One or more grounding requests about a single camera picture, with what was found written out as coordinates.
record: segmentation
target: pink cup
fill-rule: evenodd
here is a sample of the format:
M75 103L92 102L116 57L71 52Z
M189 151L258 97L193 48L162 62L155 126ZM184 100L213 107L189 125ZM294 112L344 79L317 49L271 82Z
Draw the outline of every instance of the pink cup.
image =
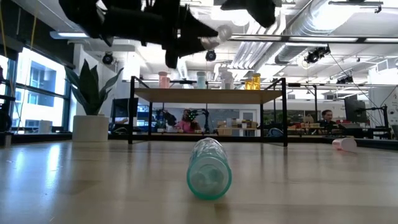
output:
M356 149L356 141L353 138L335 139L332 146L336 150L352 151Z

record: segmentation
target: woman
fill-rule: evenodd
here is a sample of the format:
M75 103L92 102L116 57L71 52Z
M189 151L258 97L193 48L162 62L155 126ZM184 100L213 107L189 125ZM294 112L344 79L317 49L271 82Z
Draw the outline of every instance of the woman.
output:
M175 125L177 129L181 129L185 133L194 133L195 130L201 130L200 125L198 124L197 121L195 120L191 121L189 119L190 112L191 112L190 110L184 110L181 121L179 121Z

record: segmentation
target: glass wall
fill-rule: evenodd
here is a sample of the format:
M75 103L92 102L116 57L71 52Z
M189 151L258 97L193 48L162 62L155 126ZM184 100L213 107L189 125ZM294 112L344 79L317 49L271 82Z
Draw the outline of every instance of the glass wall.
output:
M0 57L0 65L8 71L8 59ZM15 80L15 103L12 110L12 127L18 133L34 133L41 120L51 121L52 126L67 126L69 114L64 114L69 105L66 95L65 68L43 55L23 49L19 54L16 72L5 78ZM6 93L1 85L0 94Z
M2 67L2 75L4 79L8 78L8 63L9 59L0 55L0 66ZM6 94L6 85L5 84L0 84L0 95Z

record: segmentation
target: box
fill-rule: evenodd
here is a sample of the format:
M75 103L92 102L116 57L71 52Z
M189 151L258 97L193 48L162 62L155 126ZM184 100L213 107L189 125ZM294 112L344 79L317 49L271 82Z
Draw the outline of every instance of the box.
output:
M236 118L232 118L231 126L232 126L232 128L237 128L238 127L238 121L236 120Z
M226 125L226 121L217 121L217 126Z
M231 136L232 135L232 129L229 129L229 128L219 129L218 130L218 135L220 135L220 136Z

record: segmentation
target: wooden tabletop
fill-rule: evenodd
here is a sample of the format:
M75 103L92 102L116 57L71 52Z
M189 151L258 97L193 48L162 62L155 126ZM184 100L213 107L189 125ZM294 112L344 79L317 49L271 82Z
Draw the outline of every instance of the wooden tabletop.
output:
M261 104L282 96L279 90L136 88L134 93L153 103Z

